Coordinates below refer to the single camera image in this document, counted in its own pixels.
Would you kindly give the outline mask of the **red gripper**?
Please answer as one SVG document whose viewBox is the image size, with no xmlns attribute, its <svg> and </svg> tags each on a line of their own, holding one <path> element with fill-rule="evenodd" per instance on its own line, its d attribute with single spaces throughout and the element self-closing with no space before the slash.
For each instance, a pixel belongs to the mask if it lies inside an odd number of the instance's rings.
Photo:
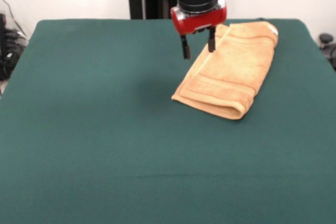
<svg viewBox="0 0 336 224">
<path fill-rule="evenodd" d="M 181 35 L 183 58 L 190 59 L 191 51 L 186 35 L 209 27 L 208 51 L 216 49 L 216 26 L 223 23 L 227 17 L 227 5 L 225 0 L 218 0 L 214 9 L 200 14 L 188 14 L 180 10 L 178 6 L 171 8 L 171 17 L 176 31 Z"/>
</svg>

